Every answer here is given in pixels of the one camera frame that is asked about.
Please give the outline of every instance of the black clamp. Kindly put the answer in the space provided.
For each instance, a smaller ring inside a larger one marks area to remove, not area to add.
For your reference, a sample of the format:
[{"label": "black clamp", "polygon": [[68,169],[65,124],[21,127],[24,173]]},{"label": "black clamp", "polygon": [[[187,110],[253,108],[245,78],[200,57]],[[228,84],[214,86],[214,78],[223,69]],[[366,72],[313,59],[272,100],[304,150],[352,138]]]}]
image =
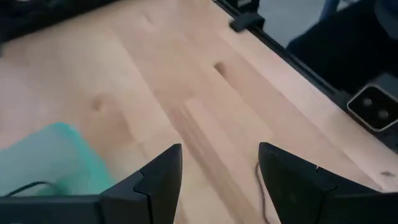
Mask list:
[{"label": "black clamp", "polygon": [[229,23],[229,27],[235,32],[242,32],[244,29],[258,27],[262,29],[265,19],[256,12],[246,12],[236,17]]}]

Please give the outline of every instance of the gray floor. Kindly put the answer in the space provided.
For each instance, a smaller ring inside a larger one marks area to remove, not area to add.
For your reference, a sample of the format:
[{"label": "gray floor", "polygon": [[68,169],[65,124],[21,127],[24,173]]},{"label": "gray floor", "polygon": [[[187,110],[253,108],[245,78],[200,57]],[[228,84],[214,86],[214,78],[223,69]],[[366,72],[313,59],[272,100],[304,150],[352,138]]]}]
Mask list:
[{"label": "gray floor", "polygon": [[[286,47],[320,17],[325,0],[261,0],[258,13],[266,18],[264,31]],[[341,2],[339,8],[345,7]]]}]

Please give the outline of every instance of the black cable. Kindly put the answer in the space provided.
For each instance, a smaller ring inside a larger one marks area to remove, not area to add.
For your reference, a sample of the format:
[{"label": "black cable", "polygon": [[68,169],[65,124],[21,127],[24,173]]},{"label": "black cable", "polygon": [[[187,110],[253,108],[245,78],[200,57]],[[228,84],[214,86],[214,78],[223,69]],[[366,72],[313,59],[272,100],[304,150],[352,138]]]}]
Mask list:
[{"label": "black cable", "polygon": [[18,193],[23,192],[24,190],[27,190],[27,189],[29,189],[29,188],[32,188],[32,187],[35,187],[35,186],[41,185],[41,184],[50,185],[50,186],[55,186],[55,184],[52,184],[52,183],[50,183],[50,182],[46,182],[46,181],[36,181],[36,182],[30,183],[30,184],[27,184],[27,185],[25,185],[25,186],[23,186],[23,187],[20,187],[20,188],[18,188],[18,189],[16,189],[16,190],[13,190],[12,192],[9,192],[7,195],[5,195],[5,197],[11,197],[11,196],[13,196],[13,195],[15,195],[15,194],[18,194]]},{"label": "black cable", "polygon": [[264,222],[266,224],[270,224],[267,214],[266,214],[266,193],[265,190],[262,188],[261,184],[261,175],[259,173],[260,169],[260,162],[257,162],[256,167],[255,167],[255,172],[256,172],[256,179],[257,183],[259,184],[260,192],[261,192],[261,210],[262,210],[262,218],[264,219]]}]

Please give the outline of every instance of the wood grain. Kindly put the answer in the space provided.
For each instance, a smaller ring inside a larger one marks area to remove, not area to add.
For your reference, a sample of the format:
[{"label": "wood grain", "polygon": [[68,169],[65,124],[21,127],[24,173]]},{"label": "wood grain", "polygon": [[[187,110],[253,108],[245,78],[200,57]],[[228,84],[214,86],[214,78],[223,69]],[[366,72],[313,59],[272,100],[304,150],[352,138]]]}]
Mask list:
[{"label": "wood grain", "polygon": [[[63,121],[122,179],[180,142],[176,223],[263,223],[261,141],[397,191],[398,156],[230,19],[208,0],[120,1],[7,43],[0,146]],[[268,195],[266,212],[279,223]]]}]

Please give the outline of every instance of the wooden tabletop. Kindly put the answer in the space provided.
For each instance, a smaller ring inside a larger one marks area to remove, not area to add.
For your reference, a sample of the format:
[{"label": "wooden tabletop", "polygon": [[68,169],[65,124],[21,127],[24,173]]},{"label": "wooden tabletop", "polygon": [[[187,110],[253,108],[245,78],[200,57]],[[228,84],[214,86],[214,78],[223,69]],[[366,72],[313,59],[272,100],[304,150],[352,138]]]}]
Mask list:
[{"label": "wooden tabletop", "polygon": [[[0,146],[63,121],[122,179],[181,142],[176,223],[263,223],[261,141],[398,191],[398,155],[230,19],[209,0],[120,1],[13,40]],[[269,198],[267,216],[279,223]]]}]

